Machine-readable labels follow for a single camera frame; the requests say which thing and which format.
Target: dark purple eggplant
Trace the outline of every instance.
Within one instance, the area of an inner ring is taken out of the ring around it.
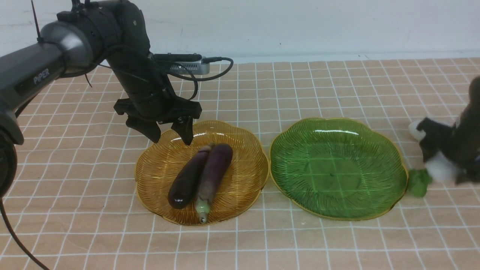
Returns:
[[[198,188],[195,210],[201,224],[207,222],[210,207],[215,199],[220,183],[230,166],[233,149],[228,144],[217,144],[210,151]]]
[[[185,208],[195,197],[202,171],[214,146],[215,143],[210,143],[201,147],[173,181],[168,191],[168,203],[173,208]]]

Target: black wire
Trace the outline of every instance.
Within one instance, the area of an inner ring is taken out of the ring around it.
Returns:
[[[18,236],[15,234],[13,231],[12,225],[10,224],[10,221],[8,220],[7,213],[5,211],[5,206],[3,205],[3,199],[0,199],[0,211],[1,211],[1,216],[3,217],[3,221],[5,222],[5,226],[7,227],[7,230],[10,232],[10,235],[14,239],[14,241],[17,243],[17,245],[27,254],[27,256],[32,259],[33,262],[35,262],[41,269],[43,270],[50,270],[48,269],[47,266],[45,266],[41,261],[39,261],[35,256],[33,256],[30,251],[22,244],[20,239],[18,239]]]

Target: plate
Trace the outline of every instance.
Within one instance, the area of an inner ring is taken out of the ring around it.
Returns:
[[[309,118],[270,147],[278,189],[302,209],[335,220],[387,213],[407,189],[408,171],[388,138],[346,118]]]
[[[200,224],[195,199],[184,209],[174,209],[167,196],[183,166],[210,142],[229,144],[233,158],[211,207],[208,223]],[[197,122],[193,124],[190,146],[170,129],[140,156],[135,168],[137,196],[149,211],[172,223],[212,225],[242,214],[255,203],[268,179],[268,168],[269,160],[253,133],[220,121]]]

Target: plush toy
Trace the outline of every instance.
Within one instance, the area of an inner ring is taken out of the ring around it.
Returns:
[[[425,166],[423,172],[411,171],[412,193],[425,195],[421,183],[480,183],[480,76],[471,81],[468,97],[469,104],[452,126],[428,117],[408,126]]]

